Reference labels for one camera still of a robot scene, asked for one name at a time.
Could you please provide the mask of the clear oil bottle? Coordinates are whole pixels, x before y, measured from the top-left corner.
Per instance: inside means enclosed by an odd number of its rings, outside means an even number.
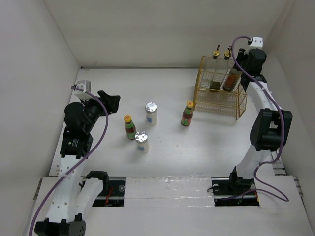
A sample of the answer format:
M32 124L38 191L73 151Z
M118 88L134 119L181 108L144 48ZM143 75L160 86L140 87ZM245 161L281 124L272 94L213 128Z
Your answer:
M201 67L201 86L207 87L211 85L213 79L218 57L220 56L220 44L217 45L216 49L212 52L210 56L204 56L202 67Z

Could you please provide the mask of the dark-filled gold-spout oil bottle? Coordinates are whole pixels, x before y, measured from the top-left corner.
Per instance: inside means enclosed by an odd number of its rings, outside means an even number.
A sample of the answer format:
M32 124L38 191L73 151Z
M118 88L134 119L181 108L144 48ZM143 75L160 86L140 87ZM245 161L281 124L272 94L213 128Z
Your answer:
M223 54L223 60L218 59L220 55L219 51L220 45L217 46L216 50L213 51L212 58L214 59L214 70L210 82L209 91L210 92L219 92L221 87L221 82L224 77L223 74L226 74L228 68L229 59L232 55L232 46L229 46Z

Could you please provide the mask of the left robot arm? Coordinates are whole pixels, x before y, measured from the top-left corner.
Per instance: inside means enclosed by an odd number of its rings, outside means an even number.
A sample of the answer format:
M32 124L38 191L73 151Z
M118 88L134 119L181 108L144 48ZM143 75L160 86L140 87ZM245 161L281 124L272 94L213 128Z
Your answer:
M100 145L92 145L91 130L97 120L116 113L120 96L98 91L94 96L81 88L72 88L78 102L64 109L64 122L60 150L59 179L40 203L31 221L29 235L83 236L86 217L98 195L109 191L109 176L104 171L91 171L84 183L81 175L89 156Z

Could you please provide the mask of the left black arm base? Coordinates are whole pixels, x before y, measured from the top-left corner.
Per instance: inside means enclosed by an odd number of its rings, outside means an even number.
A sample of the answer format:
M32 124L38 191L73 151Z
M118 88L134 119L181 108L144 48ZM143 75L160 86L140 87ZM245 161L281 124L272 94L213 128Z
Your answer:
M79 182L80 190L85 186L86 179L95 177L102 180L103 187L95 199L94 207L123 207L126 188L126 177L110 177L105 171L90 171Z

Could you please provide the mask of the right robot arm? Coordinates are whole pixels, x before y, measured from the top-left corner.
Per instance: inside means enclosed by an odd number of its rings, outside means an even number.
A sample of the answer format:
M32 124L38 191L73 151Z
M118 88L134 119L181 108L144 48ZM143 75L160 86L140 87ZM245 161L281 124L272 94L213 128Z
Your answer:
M275 105L267 80L261 74L265 61L266 54L261 49L240 49L234 64L241 72L241 86L258 112L250 132L250 148L227 182L229 191L234 194L250 189L256 168L286 144L293 118L292 112Z

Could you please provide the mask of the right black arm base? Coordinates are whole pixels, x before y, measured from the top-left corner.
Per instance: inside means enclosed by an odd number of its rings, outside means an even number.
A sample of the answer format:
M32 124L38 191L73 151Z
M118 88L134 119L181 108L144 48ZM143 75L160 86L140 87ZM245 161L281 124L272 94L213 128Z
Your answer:
M212 186L207 192L214 196L216 207L259 206L256 192L240 194L255 189L254 180L231 180L230 178L213 178Z

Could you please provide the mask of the clear bottle black cap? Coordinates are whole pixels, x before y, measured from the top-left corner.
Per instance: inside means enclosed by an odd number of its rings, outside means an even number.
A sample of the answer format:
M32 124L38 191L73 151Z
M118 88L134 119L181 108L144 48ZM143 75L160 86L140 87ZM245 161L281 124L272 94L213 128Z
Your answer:
M227 76L222 88L224 91L232 92L237 85L237 82L241 76L242 72L239 70L237 65L234 65Z

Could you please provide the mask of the yellow-cap sauce bottle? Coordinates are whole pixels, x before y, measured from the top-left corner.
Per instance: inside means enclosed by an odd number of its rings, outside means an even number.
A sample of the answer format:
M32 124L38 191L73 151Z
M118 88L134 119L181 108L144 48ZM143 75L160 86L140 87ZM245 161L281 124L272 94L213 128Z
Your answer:
M182 114L181 124L183 126L190 126L193 117L193 108L194 103L192 101L188 101Z
M130 140L135 139L135 134L136 134L136 127L132 121L132 118L130 115L125 115L124 116L124 122L125 122L125 132L127 137Z

